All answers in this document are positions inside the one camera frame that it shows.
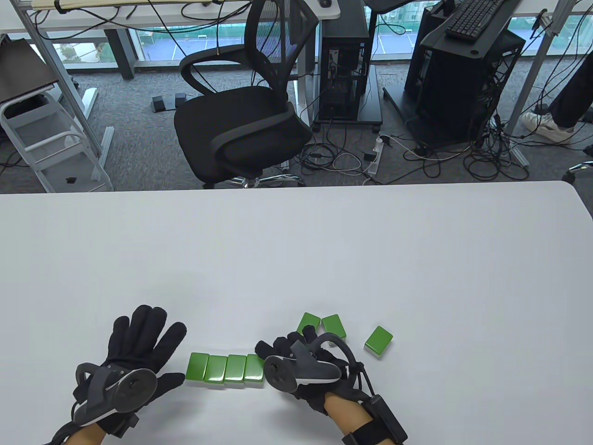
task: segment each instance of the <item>shoe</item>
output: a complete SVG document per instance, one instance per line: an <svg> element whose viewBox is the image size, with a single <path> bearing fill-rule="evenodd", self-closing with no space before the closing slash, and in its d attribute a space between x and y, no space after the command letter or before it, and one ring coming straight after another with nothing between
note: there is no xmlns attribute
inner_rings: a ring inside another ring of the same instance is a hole
<svg viewBox="0 0 593 445"><path fill-rule="evenodd" d="M575 128L560 128L554 122L552 115L537 115L535 113L525 113L521 116L521 122L531 132L544 136L545 138L557 143L564 144L572 137Z"/></svg>

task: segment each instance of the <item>black pants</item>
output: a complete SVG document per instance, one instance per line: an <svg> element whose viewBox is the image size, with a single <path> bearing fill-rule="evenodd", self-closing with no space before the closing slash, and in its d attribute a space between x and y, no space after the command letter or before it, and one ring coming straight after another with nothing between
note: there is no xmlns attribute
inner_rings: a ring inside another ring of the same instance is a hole
<svg viewBox="0 0 593 445"><path fill-rule="evenodd" d="M593 103L593 53L550 105L550 113L556 125L571 128L579 122Z"/></svg>

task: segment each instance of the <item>carpet floor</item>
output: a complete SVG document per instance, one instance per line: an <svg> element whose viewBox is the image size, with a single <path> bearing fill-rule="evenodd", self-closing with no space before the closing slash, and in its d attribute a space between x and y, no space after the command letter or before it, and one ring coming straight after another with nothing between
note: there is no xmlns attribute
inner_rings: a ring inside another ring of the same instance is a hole
<svg viewBox="0 0 593 445"><path fill-rule="evenodd" d="M562 61L562 69L570 61ZM549 77L557 59L551 58L544 64L536 87L531 93L531 102L535 102L541 93L541 87ZM499 103L499 113L502 119L508 119L521 91L523 80L529 71L531 61L520 60L509 79ZM377 74L380 91L383 86L403 83L408 70L407 63L378 64ZM248 85L250 71L210 71L205 73L210 83L218 90L236 88ZM199 189L201 182L195 178L187 161L179 148L177 137L173 128L173 112L155 114L149 108L150 98L157 95L172 96L175 93L195 92L183 81L177 73L155 72L136 74L131 81L125 81L119 74L78 74L75 76L80 83L81 91L88 87L98 87L99 95L94 105L89 122L95 129L99 139L106 126L115 127L115 136L111 144L105 170L111 177L116 190L177 190ZM552 91L554 97L560 88ZM294 101L294 91L289 86L289 97ZM397 116L391 104L381 99L384 124L382 133L405 134L404 125ZM591 160L582 150L593 144L593 125L579 124L583 128L573 137L574 144L568 148L545 146L537 148L522 148L522 152L529 159L529 180L559 180L564 172L581 161ZM519 125L519 131L524 134L529 132ZM376 135L370 128L357 128L333 125L327 136L331 141L362 156L371 152ZM530 137L536 141L544 142L545 139ZM412 142L405 142L409 148L414 148ZM6 160L12 148L3 144L0 148L0 162ZM394 144L383 152L377 179L388 182L398 178L418 167L418 163L406 161L403 158L404 149ZM338 160L337 166L342 169L354 168L357 162L354 158L343 156ZM291 172L301 174L301 168L294 163ZM520 176L519 170L512 171ZM437 167L427 170L430 176L437 176ZM317 171L305 177L308 186L347 186L361 185L362 176L347 176L332 171ZM498 181L509 179L500 175ZM416 171L397 184L418 183L459 183L476 182L463 167L463 156L448 161L441 166L437 177L428 177L424 171ZM586 172L576 181L576 190L590 212L593 213L593 175ZM29 169L7 169L0 177L0 193L37 193L43 192L39 181Z"/></svg>

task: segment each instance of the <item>metal rack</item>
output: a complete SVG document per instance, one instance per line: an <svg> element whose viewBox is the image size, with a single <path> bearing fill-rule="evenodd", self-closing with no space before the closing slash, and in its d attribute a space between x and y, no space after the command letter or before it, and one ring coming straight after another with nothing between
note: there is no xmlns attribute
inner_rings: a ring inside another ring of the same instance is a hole
<svg viewBox="0 0 593 445"><path fill-rule="evenodd" d="M69 75L66 72L66 68L62 61L60 60L56 50L54 49L52 42L50 40L46 40L42 38L41 34L44 34L43 37L47 38L47 33L45 31L39 30L35 28L35 25L31 21L28 11L34 11L32 2L30 0L9 0L14 10L16 11L19 19L23 22L24 28L27 30L27 33L31 37L31 40L37 46L39 53L43 57L45 63L51 68L51 70L56 74L59 81L60 89L62 90L62 94L66 101L72 107L72 111L77 119L77 121L82 126L84 133L91 145L91 149L93 153L99 159L99 163L101 166L104 166L105 160L107 157L107 151L109 150L109 145L111 143L111 139L113 137L113 127L108 127L105 131L103 136L102 143L99 143L95 133L91 129L87 117L85 116L84 109L82 108L82 101L80 96L69 80Z"/></svg>
<svg viewBox="0 0 593 445"><path fill-rule="evenodd" d="M535 84L537 76L540 73L541 66L543 65L544 60L548 54L548 50L550 49L552 41L562 31L562 28L566 24L566 20L568 20L568 17L570 16L570 13L577 2L578 0L559 0L554 9L554 13L541 15L541 26L543 26L545 29L544 39L541 42L539 50L537 51L537 55L533 59L529 74L525 78L525 84L523 85L523 89L517 98L517 103L513 109L511 118L506 124L507 134L512 135L513 131L515 131L517 123L519 122L519 118L521 117L521 113L523 112L523 108L527 103L527 99L529 99L529 95L533 89L533 85ZM521 152L521 150L515 146L513 149L511 149L511 151L523 167L529 166L529 161Z"/></svg>

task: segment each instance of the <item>office chair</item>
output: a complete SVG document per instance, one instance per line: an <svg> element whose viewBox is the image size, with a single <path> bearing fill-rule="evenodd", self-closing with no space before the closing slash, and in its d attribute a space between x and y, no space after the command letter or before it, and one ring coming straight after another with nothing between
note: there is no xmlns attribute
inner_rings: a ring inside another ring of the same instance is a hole
<svg viewBox="0 0 593 445"><path fill-rule="evenodd" d="M310 128L288 101L286 87L296 58L317 24L303 0L254 0L245 44L207 49L181 61L181 76L203 96L177 109L175 130L203 188L212 189L220 182L244 188L284 181L305 185L291 174L260 176L263 169L295 157L311 139ZM214 92L193 75L194 64L208 61L240 63L260 74L269 87Z"/></svg>

